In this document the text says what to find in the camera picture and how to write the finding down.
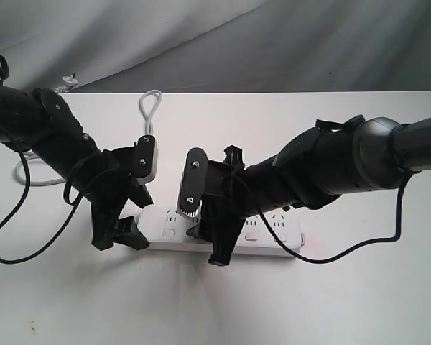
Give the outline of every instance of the power strip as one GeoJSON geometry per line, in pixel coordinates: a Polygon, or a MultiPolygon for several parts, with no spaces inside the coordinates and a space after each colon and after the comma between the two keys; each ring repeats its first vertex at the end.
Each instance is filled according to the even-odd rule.
{"type": "MultiPolygon", "coordinates": [[[[137,227],[149,240],[148,249],[212,253],[212,243],[186,234],[189,228],[198,225],[199,216],[194,219],[186,219],[174,210],[175,208],[163,208],[157,205],[148,205],[142,210],[137,227]]],[[[279,239],[290,249],[299,252],[305,240],[295,212],[275,210],[266,213],[265,216],[279,239]]],[[[258,216],[246,220],[233,253],[265,257],[292,257],[275,242],[258,216]]]]}

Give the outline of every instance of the white cord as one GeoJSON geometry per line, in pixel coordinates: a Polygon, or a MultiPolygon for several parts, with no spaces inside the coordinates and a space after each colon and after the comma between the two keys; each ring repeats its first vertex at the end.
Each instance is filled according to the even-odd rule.
{"type": "Polygon", "coordinates": [[[158,106],[161,103],[162,98],[163,98],[163,94],[160,90],[150,90],[144,93],[139,99],[139,110],[145,120],[145,127],[144,127],[145,135],[153,135],[152,117],[153,117],[153,114],[155,114],[155,111],[158,109],[158,106]],[[154,95],[157,100],[155,101],[155,104],[153,105],[150,112],[147,112],[144,108],[144,99],[150,95],[154,95]]]}
{"type": "MultiPolygon", "coordinates": [[[[159,104],[161,103],[161,100],[163,98],[163,94],[160,90],[150,90],[144,93],[141,98],[139,99],[139,110],[141,112],[141,115],[144,117],[145,120],[145,126],[144,126],[144,134],[145,135],[153,135],[153,123],[152,123],[152,117],[155,114],[155,112],[158,109],[159,104]],[[153,105],[150,112],[147,112],[144,108],[144,99],[147,96],[154,95],[156,97],[155,104],[153,105]]],[[[33,152],[24,152],[24,155],[26,156],[27,162],[30,162],[32,160],[39,160],[40,158],[33,152]]],[[[16,167],[14,168],[14,179],[20,183],[21,185],[26,184],[25,178],[23,178],[20,175],[20,171],[22,168],[22,162],[19,161],[16,164],[16,167]]],[[[64,183],[65,180],[63,178],[58,178],[54,180],[48,180],[48,181],[30,181],[30,185],[34,187],[44,187],[46,185],[57,185],[59,183],[64,183]]]]}
{"type": "MultiPolygon", "coordinates": [[[[35,153],[32,152],[25,152],[24,155],[26,156],[26,161],[30,162],[32,160],[39,160],[40,157],[38,157],[35,153]]],[[[26,179],[21,176],[19,173],[22,168],[22,162],[19,161],[19,163],[16,164],[16,167],[14,168],[14,179],[21,185],[26,184],[26,179]]],[[[46,185],[58,185],[59,183],[64,183],[65,180],[63,178],[57,178],[54,180],[48,180],[48,181],[30,181],[30,185],[34,187],[45,187],[46,185]]]]}

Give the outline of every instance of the gray backdrop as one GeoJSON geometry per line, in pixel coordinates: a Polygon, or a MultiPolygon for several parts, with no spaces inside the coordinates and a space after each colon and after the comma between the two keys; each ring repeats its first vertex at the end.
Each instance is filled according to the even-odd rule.
{"type": "Polygon", "coordinates": [[[431,0],[0,0],[7,85],[431,90],[431,0]]]}

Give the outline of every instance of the electrical outlet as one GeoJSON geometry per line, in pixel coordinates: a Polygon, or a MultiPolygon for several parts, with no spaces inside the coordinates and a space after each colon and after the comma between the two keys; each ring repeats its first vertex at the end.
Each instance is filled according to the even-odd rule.
{"type": "MultiPolygon", "coordinates": [[[[297,215],[293,210],[275,210],[265,214],[279,239],[290,249],[299,252],[304,242],[297,215]]],[[[189,228],[198,226],[200,217],[187,219],[173,208],[157,205],[145,206],[137,221],[140,232],[149,240],[148,249],[181,252],[213,252],[213,245],[186,234],[189,228]]],[[[236,242],[234,254],[267,257],[292,257],[275,242],[259,216],[246,219],[236,242]]]]}

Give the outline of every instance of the white table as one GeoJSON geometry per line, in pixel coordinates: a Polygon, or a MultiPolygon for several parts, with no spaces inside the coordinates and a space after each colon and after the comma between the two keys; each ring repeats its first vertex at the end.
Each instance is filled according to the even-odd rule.
{"type": "MultiPolygon", "coordinates": [[[[102,149],[129,146],[143,131],[136,94],[66,96],[102,149]]],[[[154,119],[159,146],[155,203],[175,205],[191,147],[223,159],[244,149],[254,164],[277,153],[314,121],[431,116],[431,92],[164,95],[154,119]]],[[[0,145],[0,220],[22,186],[18,157],[0,145]]],[[[51,172],[40,172],[45,175],[51,172]]],[[[299,210],[310,257],[328,257],[392,235],[396,191],[347,195],[321,211],[299,210]]],[[[0,254],[40,247],[68,214],[62,185],[31,189],[0,233],[0,254]]],[[[125,214],[137,214],[128,204],[125,214]]],[[[41,257],[0,264],[0,344],[431,344],[431,172],[412,179],[396,244],[377,244],[333,264],[206,254],[135,252],[91,246],[84,201],[65,233],[41,257]]]]}

